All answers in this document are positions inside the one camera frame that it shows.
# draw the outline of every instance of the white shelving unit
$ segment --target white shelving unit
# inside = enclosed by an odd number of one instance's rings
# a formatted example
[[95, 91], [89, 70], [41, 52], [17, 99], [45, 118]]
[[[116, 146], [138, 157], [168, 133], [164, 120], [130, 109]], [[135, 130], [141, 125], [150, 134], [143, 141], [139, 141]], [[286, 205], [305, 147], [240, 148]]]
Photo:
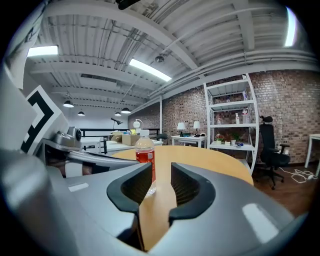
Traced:
[[[247, 91], [247, 86], [250, 88], [250, 99], [242, 100], [242, 101], [234, 101], [234, 102], [226, 102], [213, 104], [213, 99], [221, 96], [230, 96], [236, 94], [242, 94], [243, 91]], [[242, 75], [242, 79], [224, 82], [212, 86], [208, 86], [207, 84], [203, 84], [205, 91], [205, 101], [206, 101], [206, 113], [208, 120], [208, 131], [207, 131], [207, 148], [208, 149], [222, 149], [222, 150], [240, 150], [246, 151], [245, 159], [238, 159], [241, 163], [243, 163], [247, 168], [249, 173], [252, 175], [252, 172], [255, 167], [256, 159], [257, 159], [257, 151], [258, 151], [258, 142], [259, 142], [259, 112], [258, 112], [258, 104], [256, 100], [256, 95], [254, 92], [254, 88], [252, 86], [249, 74], [246, 73]], [[248, 114], [251, 115], [252, 110], [255, 113], [255, 121], [256, 123], [240, 123], [240, 124], [215, 124], [215, 113], [218, 112], [227, 112], [227, 111], [238, 111], [243, 110], [244, 108], [248, 108]], [[245, 127], [248, 128], [248, 142], [244, 143], [242, 147], [235, 147], [232, 145], [225, 144], [217, 144], [214, 141], [215, 138], [215, 129], [217, 128], [239, 128]], [[252, 143], [251, 138], [251, 129], [255, 129], [255, 145]], [[248, 165], [248, 157], [249, 153], [252, 154], [252, 166], [251, 168]]]

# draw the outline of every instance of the fluorescent light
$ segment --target fluorescent light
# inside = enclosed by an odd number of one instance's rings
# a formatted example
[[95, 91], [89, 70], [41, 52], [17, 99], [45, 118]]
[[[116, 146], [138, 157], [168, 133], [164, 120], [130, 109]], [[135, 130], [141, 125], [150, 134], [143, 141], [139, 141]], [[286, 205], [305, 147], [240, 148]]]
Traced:
[[41, 46], [30, 48], [27, 57], [38, 56], [38, 55], [57, 55], [58, 46]]
[[285, 47], [294, 45], [295, 33], [296, 33], [296, 15], [288, 7], [286, 8], [288, 13], [288, 31], [286, 34]]
[[143, 71], [146, 71], [158, 78], [163, 79], [164, 81], [168, 82], [169, 80], [171, 80], [171, 77], [167, 76], [166, 74], [160, 72], [159, 70], [156, 70], [155, 68], [148, 66], [140, 61], [137, 61], [136, 59], [132, 59], [129, 63], [130, 66], [134, 66], [138, 69], [141, 69]]

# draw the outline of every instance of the ceiling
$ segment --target ceiling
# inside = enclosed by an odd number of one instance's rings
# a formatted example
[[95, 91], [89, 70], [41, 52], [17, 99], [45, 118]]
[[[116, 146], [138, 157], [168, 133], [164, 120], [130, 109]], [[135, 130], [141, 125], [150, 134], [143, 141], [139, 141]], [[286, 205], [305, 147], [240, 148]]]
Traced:
[[[286, 9], [268, 0], [54, 0], [35, 46], [58, 56], [30, 57], [27, 72], [57, 101], [82, 109], [133, 110], [204, 76], [258, 63], [316, 63], [300, 27], [284, 48]], [[155, 62], [162, 54], [164, 62]], [[129, 66], [134, 58], [172, 77], [164, 82]]]

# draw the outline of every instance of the wooden floor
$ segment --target wooden floor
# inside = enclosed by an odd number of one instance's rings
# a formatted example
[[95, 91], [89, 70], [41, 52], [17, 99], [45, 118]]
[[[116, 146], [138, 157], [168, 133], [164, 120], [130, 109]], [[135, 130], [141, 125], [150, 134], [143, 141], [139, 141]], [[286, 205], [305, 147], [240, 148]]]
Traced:
[[[294, 173], [295, 169], [315, 173], [316, 168], [316, 165], [310, 165], [308, 169], [305, 169], [304, 166], [285, 167], [283, 169], [291, 173]], [[278, 169], [276, 173], [284, 176], [284, 183], [281, 183], [281, 179], [276, 177], [275, 190], [271, 189], [272, 181], [268, 177], [260, 178], [258, 182], [256, 182], [255, 177], [257, 177], [259, 173], [255, 171], [252, 175], [254, 186], [285, 206], [295, 217], [309, 211], [319, 179], [307, 180], [305, 183], [297, 183], [291, 178], [291, 174], [283, 172], [281, 169]]]

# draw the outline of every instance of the red bottle label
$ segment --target red bottle label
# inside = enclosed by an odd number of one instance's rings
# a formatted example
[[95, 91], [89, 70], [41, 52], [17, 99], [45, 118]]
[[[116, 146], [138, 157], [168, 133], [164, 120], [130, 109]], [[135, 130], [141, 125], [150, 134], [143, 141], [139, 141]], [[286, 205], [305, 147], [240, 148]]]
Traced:
[[155, 151], [135, 152], [135, 159], [140, 163], [152, 164], [152, 182], [156, 180]]

